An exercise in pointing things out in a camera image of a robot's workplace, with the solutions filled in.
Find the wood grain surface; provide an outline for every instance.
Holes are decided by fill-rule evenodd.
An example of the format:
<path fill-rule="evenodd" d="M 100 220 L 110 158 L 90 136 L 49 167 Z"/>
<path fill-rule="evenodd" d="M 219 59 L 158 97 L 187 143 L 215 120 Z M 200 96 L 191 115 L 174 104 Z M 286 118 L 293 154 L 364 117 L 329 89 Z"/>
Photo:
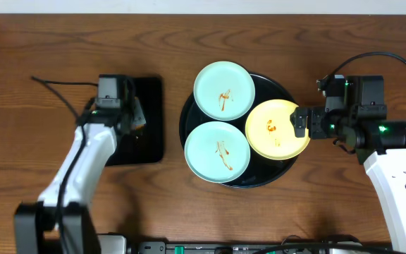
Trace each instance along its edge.
<path fill-rule="evenodd" d="M 98 232 L 135 241 L 276 242 L 289 234 L 352 234 L 390 241 L 379 200 L 355 156 L 313 140 L 292 169 L 253 189 L 205 182 L 178 136 L 198 72 L 242 64 L 280 82 L 301 105 L 324 102 L 315 80 L 355 54 L 406 58 L 406 16 L 0 15 L 0 253 L 14 253 L 13 212 L 36 201 L 73 141 L 74 120 L 31 75 L 97 81 L 100 73 L 164 79 L 165 155 L 158 164 L 106 168 L 92 206 Z M 406 119 L 406 68 L 385 57 L 342 73 L 385 77 L 390 119 Z M 59 86 L 77 108 L 93 87 Z"/>

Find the white wall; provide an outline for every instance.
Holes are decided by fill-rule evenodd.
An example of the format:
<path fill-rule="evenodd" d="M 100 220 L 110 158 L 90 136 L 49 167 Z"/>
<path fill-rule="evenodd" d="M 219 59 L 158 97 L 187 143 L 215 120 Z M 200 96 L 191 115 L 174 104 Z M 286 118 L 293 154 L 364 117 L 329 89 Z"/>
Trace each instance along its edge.
<path fill-rule="evenodd" d="M 0 13 L 406 14 L 406 0 L 0 0 Z"/>

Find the sauce stain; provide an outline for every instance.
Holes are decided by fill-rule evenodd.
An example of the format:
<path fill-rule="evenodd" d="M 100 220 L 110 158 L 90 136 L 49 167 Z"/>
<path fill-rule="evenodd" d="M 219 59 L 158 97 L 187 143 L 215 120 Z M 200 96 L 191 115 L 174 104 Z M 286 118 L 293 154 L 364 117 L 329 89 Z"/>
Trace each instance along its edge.
<path fill-rule="evenodd" d="M 224 111 L 225 110 L 225 101 L 226 101 L 226 99 L 229 99 L 230 98 L 230 92 L 231 92 L 231 89 L 228 89 L 228 91 L 226 91 L 225 93 L 221 93 L 220 95 L 219 95 L 219 107 L 221 106 L 220 104 L 221 104 L 221 101 L 222 101 L 222 99 L 223 99 L 223 104 L 222 104 L 222 111 Z"/>
<path fill-rule="evenodd" d="M 272 123 L 272 120 L 268 120 L 267 124 L 266 124 L 266 128 L 269 131 L 269 135 L 271 134 L 272 131 L 276 131 L 276 127 L 275 126 L 271 126 L 270 124 Z"/>
<path fill-rule="evenodd" d="M 223 152 L 222 150 L 225 150 L 226 155 L 229 155 L 230 153 L 227 151 L 227 149 L 225 148 L 225 143 L 224 142 L 217 142 L 217 150 L 216 152 L 219 152 L 219 156 L 220 158 L 222 158 L 222 162 L 225 165 L 225 167 L 227 167 L 230 170 L 233 170 L 233 167 L 228 165 L 225 161 L 225 157 L 223 156 Z"/>

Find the black tray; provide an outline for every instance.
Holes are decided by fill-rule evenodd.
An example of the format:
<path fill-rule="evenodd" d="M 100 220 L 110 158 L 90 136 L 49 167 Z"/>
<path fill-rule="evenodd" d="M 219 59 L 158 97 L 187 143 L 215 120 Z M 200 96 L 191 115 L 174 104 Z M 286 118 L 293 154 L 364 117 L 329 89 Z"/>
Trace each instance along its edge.
<path fill-rule="evenodd" d="M 226 121 L 238 128 L 245 135 L 245 122 L 250 112 L 260 103 L 270 99 L 286 99 L 294 102 L 293 97 L 277 82 L 256 73 L 250 73 L 254 82 L 255 97 L 250 110 L 238 119 Z M 184 104 L 180 117 L 180 140 L 184 148 L 189 134 L 202 123 L 218 121 L 207 116 L 195 103 L 192 93 Z M 296 157 L 285 160 L 272 160 L 262 157 L 250 148 L 250 163 L 245 172 L 236 180 L 222 183 L 226 186 L 238 188 L 259 187 L 275 181 L 282 176 L 294 164 Z"/>

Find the green led indicator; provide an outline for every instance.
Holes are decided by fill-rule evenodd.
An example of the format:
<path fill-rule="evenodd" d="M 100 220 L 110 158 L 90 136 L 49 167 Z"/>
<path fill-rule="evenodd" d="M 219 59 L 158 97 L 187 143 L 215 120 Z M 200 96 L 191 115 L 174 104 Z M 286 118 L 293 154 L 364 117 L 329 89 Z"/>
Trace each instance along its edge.
<path fill-rule="evenodd" d="M 386 128 L 385 126 L 379 126 L 379 130 L 380 130 L 381 132 L 384 132 L 384 131 L 387 131 L 388 128 Z"/>

